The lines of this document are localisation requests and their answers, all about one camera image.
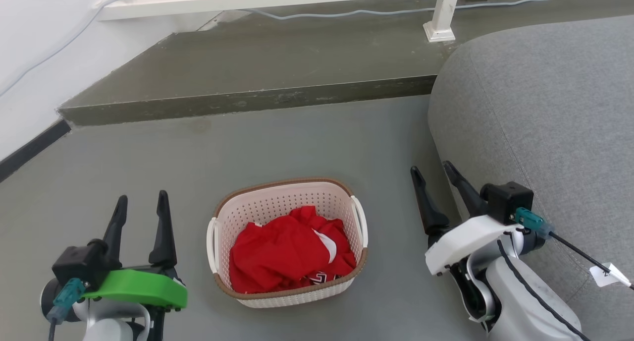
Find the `grey fabric sofa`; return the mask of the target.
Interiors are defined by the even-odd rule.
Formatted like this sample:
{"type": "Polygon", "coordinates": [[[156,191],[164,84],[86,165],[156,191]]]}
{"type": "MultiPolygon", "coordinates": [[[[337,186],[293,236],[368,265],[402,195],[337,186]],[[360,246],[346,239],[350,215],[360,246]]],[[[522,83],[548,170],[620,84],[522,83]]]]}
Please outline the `grey fabric sofa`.
{"type": "Polygon", "coordinates": [[[462,44],[435,80],[428,124],[476,189],[527,187],[558,235],[634,283],[634,14],[462,44]]]}

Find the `red garment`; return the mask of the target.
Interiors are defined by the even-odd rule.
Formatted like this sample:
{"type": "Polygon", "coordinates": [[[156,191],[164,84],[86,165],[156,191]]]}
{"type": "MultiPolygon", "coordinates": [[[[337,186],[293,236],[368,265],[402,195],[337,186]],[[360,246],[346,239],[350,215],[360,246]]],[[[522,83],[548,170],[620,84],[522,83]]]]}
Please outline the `red garment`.
{"type": "Polygon", "coordinates": [[[248,223],[229,251],[237,293],[274,293],[332,282],[357,266],[341,219],[304,205],[265,225],[248,223]]]}

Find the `white perforated laundry basket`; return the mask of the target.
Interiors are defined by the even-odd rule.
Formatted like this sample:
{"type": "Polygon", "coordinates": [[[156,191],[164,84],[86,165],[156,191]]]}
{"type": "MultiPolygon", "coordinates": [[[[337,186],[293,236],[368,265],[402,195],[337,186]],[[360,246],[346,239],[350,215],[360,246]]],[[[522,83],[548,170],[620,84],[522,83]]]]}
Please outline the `white perforated laundry basket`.
{"type": "Polygon", "coordinates": [[[310,177],[274,181],[236,190],[220,201],[206,232],[209,267],[218,287],[251,308],[276,308],[315,302],[341,294],[362,271],[368,257],[368,226],[362,204],[344,184],[310,177]],[[233,290],[229,275],[230,248],[247,224],[266,224],[294,208],[313,205],[327,219],[341,219],[357,267],[347,276],[320,285],[275,293],[242,294],[233,290]]]}

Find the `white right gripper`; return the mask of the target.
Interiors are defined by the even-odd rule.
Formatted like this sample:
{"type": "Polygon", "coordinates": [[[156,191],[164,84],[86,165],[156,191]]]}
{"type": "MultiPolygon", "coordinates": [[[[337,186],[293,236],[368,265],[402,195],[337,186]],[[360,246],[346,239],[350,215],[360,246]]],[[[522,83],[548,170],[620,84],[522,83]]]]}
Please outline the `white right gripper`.
{"type": "Polygon", "coordinates": [[[445,273],[462,258],[468,257],[490,242],[495,242],[504,233],[521,227],[519,224],[504,225],[488,216],[487,202],[471,183],[450,161],[443,161],[442,167],[451,185],[462,197],[471,219],[442,235],[449,228],[449,219],[437,209],[426,192],[426,181],[418,167],[410,168],[423,229],[426,235],[442,235],[425,253],[426,266],[432,275],[445,273]]]}

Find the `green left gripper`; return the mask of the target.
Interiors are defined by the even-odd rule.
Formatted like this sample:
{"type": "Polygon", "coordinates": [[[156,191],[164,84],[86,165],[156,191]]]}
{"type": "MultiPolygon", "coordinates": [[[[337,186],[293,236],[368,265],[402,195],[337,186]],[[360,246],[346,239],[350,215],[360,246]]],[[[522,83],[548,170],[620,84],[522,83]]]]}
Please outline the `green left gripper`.
{"type": "Polygon", "coordinates": [[[165,190],[159,192],[158,225],[154,248],[149,254],[149,266],[122,268],[119,255],[127,208],[128,197],[120,196],[103,237],[108,246],[105,252],[108,273],[97,289],[87,290],[82,298],[140,303],[165,310],[186,308],[188,290],[176,271],[176,242],[168,193],[165,190]]]}

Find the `black wall baseboard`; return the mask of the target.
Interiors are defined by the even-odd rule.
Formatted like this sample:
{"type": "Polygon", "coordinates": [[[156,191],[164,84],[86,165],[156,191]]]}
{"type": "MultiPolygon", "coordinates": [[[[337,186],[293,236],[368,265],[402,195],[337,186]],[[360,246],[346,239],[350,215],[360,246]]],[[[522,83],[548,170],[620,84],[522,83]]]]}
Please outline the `black wall baseboard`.
{"type": "Polygon", "coordinates": [[[20,147],[20,149],[7,156],[7,158],[0,161],[0,183],[70,131],[70,125],[61,119],[45,129],[45,131],[36,136],[36,138],[20,147]]]}

